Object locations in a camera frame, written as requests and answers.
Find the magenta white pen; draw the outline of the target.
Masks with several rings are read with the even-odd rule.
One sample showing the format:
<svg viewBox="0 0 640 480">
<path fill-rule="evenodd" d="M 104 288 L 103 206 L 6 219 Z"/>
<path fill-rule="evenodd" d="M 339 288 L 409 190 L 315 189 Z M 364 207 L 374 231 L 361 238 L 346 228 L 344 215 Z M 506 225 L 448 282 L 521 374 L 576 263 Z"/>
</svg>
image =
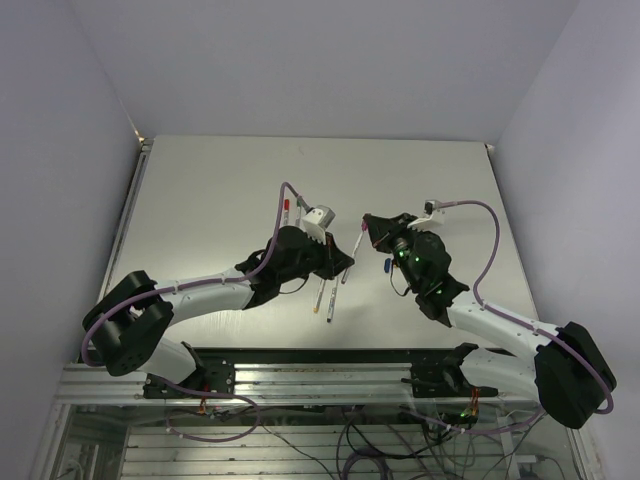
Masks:
<svg viewBox="0 0 640 480">
<path fill-rule="evenodd" d="M 358 253 L 358 250 L 360 248 L 361 242 L 363 240 L 364 234 L 365 234 L 365 232 L 363 232 L 361 230 L 361 226 L 360 226 L 360 232 L 358 234 L 358 237 L 356 238 L 356 241 L 355 241 L 355 244 L 354 244 L 354 247 L 353 247 L 353 250 L 352 250 L 352 255 L 351 255 L 352 259 L 354 260 L 354 263 L 350 267 L 347 267 L 347 269 L 344 271 L 344 273 L 343 273 L 343 275 L 341 277 L 341 284 L 342 285 L 347 283 L 350 271 L 355 266 L 357 253 Z"/>
</svg>

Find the yellow white pen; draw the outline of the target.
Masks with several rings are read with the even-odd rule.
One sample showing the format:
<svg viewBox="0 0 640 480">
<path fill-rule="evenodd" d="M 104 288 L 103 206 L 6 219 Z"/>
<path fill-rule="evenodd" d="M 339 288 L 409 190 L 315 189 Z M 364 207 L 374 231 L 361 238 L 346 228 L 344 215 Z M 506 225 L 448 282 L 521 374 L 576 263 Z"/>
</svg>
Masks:
<svg viewBox="0 0 640 480">
<path fill-rule="evenodd" d="M 322 279 L 319 283 L 316 295 L 315 295 L 315 300 L 314 300 L 314 305 L 313 305 L 313 313 L 317 314 L 319 312 L 321 303 L 322 303 L 322 299 L 324 296 L 324 291 L 326 288 L 326 280 Z"/>
</svg>

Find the blue white pen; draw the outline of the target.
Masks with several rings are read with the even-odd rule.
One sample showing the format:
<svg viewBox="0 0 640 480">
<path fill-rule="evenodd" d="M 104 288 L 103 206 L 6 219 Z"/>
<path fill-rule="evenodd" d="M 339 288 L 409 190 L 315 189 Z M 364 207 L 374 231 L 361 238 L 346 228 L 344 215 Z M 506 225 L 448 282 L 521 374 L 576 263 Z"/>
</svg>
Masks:
<svg viewBox="0 0 640 480">
<path fill-rule="evenodd" d="M 340 280 L 336 278 L 336 280 L 335 280 L 335 282 L 334 282 L 334 284 L 332 286 L 332 289 L 331 289 L 329 304 L 328 304 L 328 308 L 327 308 L 327 315 L 326 315 L 326 322 L 327 323 L 331 323 L 333 321 L 333 318 L 334 318 L 335 304 L 336 304 L 339 285 L 340 285 Z"/>
</svg>

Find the red white pen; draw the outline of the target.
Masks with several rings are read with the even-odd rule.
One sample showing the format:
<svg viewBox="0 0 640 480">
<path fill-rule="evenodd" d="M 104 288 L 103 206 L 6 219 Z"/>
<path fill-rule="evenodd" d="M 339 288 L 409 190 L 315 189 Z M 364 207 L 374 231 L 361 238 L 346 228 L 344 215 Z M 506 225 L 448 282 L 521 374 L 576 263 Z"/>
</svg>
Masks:
<svg viewBox="0 0 640 480">
<path fill-rule="evenodd" d="M 286 211 L 284 209 L 284 200 L 283 200 L 283 208 L 282 208 L 282 214 L 281 214 L 281 220 L 280 220 L 280 228 L 283 229 L 285 227 L 287 227 L 289 225 L 290 222 L 290 209 L 288 211 Z"/>
</svg>

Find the green white pen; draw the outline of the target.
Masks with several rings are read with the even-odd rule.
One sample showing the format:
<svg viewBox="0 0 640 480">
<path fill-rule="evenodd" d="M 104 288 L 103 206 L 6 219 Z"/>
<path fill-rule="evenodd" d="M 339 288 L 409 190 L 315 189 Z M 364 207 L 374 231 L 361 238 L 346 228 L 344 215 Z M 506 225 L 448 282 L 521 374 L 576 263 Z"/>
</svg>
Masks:
<svg viewBox="0 0 640 480">
<path fill-rule="evenodd" d="M 303 212 L 304 212 L 304 207 L 303 207 L 303 200 L 302 200 L 302 206 L 297 206 L 296 205 L 296 210 L 295 210 L 294 225 L 297 228 L 299 228 L 301 226 L 301 218 L 302 218 Z"/>
</svg>

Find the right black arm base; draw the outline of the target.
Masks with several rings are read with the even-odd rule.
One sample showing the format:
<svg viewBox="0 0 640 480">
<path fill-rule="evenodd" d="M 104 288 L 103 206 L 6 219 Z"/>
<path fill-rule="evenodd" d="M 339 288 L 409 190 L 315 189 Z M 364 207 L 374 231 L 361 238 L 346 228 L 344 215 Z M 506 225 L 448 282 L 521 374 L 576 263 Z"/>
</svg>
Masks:
<svg viewBox="0 0 640 480">
<path fill-rule="evenodd" d="M 411 387 L 414 398 L 471 398 L 474 393 L 495 397 L 495 388 L 477 388 L 461 371 L 462 362 L 478 349 L 478 345 L 465 342 L 453 349 L 411 350 L 409 374 L 401 382 Z"/>
</svg>

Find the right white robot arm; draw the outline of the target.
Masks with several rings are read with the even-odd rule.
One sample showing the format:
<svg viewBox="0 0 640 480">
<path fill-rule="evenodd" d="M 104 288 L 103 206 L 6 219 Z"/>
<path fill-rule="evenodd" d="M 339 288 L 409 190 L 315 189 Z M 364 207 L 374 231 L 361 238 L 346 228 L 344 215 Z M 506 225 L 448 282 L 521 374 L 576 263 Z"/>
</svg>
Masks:
<svg viewBox="0 0 640 480">
<path fill-rule="evenodd" d="M 372 247 L 392 256 L 427 318 L 505 351 L 498 355 L 475 344 L 456 348 L 440 373 L 442 387 L 455 396 L 472 387 L 512 392 L 538 402 L 571 429 L 608 413 L 617 381 L 588 330 L 575 322 L 556 326 L 518 316 L 482 300 L 475 287 L 450 274 L 451 257 L 430 221 L 407 213 L 363 218 Z"/>
</svg>

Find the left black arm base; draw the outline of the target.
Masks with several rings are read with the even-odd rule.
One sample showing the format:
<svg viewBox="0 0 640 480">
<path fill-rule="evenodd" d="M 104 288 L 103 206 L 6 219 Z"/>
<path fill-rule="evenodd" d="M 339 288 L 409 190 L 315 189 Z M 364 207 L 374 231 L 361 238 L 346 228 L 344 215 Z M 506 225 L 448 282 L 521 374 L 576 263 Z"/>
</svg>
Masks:
<svg viewBox="0 0 640 480">
<path fill-rule="evenodd" d="M 162 340 L 142 372 L 147 374 L 145 399 L 231 399 L 234 393 L 236 371 L 231 361 L 208 353 L 201 356 L 186 342 Z"/>
</svg>

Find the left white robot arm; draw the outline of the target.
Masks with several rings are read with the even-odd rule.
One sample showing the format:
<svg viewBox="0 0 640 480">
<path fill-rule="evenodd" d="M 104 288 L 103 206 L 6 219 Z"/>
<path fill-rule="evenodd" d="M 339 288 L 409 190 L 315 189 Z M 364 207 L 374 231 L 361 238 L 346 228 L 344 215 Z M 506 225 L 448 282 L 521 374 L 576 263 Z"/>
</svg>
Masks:
<svg viewBox="0 0 640 480">
<path fill-rule="evenodd" d="M 139 370 L 192 397 L 206 383 L 205 368 L 188 343 L 166 337 L 170 326 L 262 306 L 280 295 L 285 283 L 312 275 L 333 280 L 354 263 L 331 234 L 320 243 L 300 228 L 285 226 L 265 248 L 209 277 L 160 284 L 143 270 L 131 272 L 84 317 L 82 359 L 90 360 L 93 347 L 111 376 Z"/>
</svg>

